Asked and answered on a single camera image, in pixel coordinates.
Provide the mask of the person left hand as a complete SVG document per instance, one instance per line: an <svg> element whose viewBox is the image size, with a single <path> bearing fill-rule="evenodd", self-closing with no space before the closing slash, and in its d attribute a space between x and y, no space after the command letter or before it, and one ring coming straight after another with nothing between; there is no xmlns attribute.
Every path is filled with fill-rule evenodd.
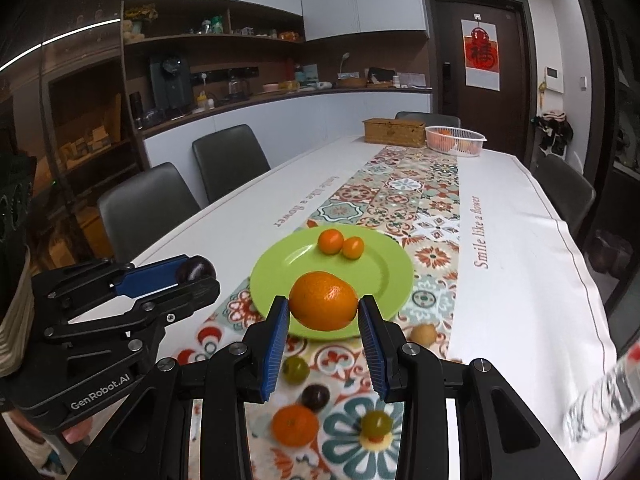
<svg viewBox="0 0 640 480"><path fill-rule="evenodd" d="M19 411L13 410L6 412L9 419L12 420L15 426L20 428L25 434L28 434L35 442L41 443L43 441L42 433L31 424ZM92 429L93 419L91 417L83 420L76 426L67 428L63 431L63 437L68 443L76 443L85 439L90 434Z"/></svg>

